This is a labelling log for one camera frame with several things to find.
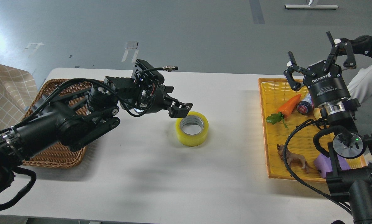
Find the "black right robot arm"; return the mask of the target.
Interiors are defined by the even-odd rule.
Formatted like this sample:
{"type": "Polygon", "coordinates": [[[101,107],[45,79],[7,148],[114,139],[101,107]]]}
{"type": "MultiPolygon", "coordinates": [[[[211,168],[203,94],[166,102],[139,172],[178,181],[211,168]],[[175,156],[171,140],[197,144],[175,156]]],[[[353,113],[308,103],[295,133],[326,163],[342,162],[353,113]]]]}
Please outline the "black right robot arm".
{"type": "Polygon", "coordinates": [[[290,62],[284,71],[287,82],[294,91],[303,86],[308,88],[314,106],[321,109],[322,118],[297,126],[284,149],[303,128],[320,122],[327,124],[327,128],[314,135],[313,144],[330,158],[332,170],[326,173],[330,195],[313,190],[349,212],[354,224],[372,224],[372,134],[359,134],[354,112],[360,103],[351,98],[341,76],[341,66],[335,63],[340,54],[346,54],[344,67],[355,69],[354,51],[351,42],[335,43],[330,32],[327,37],[332,46],[329,56],[308,68],[298,66],[293,53],[288,52],[290,62]]]}

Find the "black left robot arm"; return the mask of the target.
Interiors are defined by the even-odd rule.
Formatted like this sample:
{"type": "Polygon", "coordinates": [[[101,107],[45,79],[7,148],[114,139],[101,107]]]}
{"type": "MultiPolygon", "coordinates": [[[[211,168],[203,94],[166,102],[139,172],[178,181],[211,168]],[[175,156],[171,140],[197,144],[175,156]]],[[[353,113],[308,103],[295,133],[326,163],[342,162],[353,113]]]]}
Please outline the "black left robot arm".
{"type": "Polygon", "coordinates": [[[37,101],[31,115],[0,130],[0,211],[18,203],[35,184],[35,172],[22,168],[23,161],[56,142],[79,151],[120,124],[120,108],[133,117],[161,110],[172,119],[188,115],[193,104],[172,98],[174,88],[164,85],[160,73],[178,67],[155,68],[140,59],[134,67],[131,77],[69,79],[37,101]]]}

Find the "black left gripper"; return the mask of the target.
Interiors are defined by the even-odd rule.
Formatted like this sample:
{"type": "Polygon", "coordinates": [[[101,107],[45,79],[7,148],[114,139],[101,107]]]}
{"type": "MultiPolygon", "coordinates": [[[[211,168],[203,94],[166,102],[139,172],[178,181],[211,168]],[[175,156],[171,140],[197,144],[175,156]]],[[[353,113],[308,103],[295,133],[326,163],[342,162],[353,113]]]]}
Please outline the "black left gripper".
{"type": "Polygon", "coordinates": [[[169,94],[174,90],[173,86],[153,85],[151,92],[146,92],[145,99],[141,100],[139,115],[157,113],[167,110],[172,119],[184,118],[188,115],[193,103],[182,103],[169,94]]]}

